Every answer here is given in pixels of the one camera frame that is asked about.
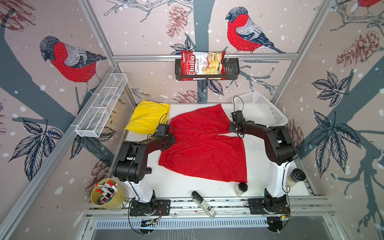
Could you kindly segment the yellow shorts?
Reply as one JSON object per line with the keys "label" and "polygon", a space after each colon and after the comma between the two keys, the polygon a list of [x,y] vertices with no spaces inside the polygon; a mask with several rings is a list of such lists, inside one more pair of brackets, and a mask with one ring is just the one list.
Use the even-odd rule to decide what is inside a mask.
{"label": "yellow shorts", "polygon": [[167,124],[171,105],[143,100],[135,108],[125,130],[137,134],[153,134],[159,124]]}

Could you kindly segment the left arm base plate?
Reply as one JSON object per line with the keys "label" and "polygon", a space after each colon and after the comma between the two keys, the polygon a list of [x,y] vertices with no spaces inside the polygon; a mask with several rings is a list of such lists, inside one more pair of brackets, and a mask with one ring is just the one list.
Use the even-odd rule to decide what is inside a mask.
{"label": "left arm base plate", "polygon": [[130,217],[168,216],[170,214],[171,201],[155,200],[149,203],[140,203],[132,200],[129,206]]}

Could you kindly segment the red shorts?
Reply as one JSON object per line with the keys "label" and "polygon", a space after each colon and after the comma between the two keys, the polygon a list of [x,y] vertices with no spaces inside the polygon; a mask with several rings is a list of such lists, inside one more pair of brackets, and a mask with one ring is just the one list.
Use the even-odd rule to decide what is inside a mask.
{"label": "red shorts", "polygon": [[228,136],[230,120],[222,105],[178,115],[170,126],[176,142],[161,153],[160,166],[190,177],[248,181],[244,142]]}

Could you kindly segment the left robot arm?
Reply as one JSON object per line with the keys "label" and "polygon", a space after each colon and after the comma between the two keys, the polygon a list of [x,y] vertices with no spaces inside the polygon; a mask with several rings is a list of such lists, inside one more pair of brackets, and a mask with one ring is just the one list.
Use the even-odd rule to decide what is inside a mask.
{"label": "left robot arm", "polygon": [[139,214],[150,216],[160,210],[156,203],[156,193],[145,179],[149,154],[165,151],[176,141],[173,127],[159,124],[155,133],[146,140],[122,143],[112,164],[113,176],[134,191],[137,198],[131,201],[131,206]]}

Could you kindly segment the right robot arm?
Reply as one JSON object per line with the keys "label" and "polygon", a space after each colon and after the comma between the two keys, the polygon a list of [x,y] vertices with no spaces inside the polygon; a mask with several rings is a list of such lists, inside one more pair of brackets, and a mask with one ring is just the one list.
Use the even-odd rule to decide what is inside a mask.
{"label": "right robot arm", "polygon": [[288,129],[285,126],[269,127],[246,121],[242,111],[232,112],[231,117],[233,122],[230,123],[230,132],[239,137],[252,135],[264,140],[266,155],[270,160],[269,182],[263,200],[264,210],[269,214],[280,210],[289,214],[286,178],[290,163],[295,159],[296,148]]}

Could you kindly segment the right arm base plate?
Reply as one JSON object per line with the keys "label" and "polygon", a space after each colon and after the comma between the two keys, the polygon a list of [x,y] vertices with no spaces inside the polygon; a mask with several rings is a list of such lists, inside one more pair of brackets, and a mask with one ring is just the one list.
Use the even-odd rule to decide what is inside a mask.
{"label": "right arm base plate", "polygon": [[251,215],[288,215],[291,213],[285,196],[281,198],[253,198],[248,199],[246,206]]}

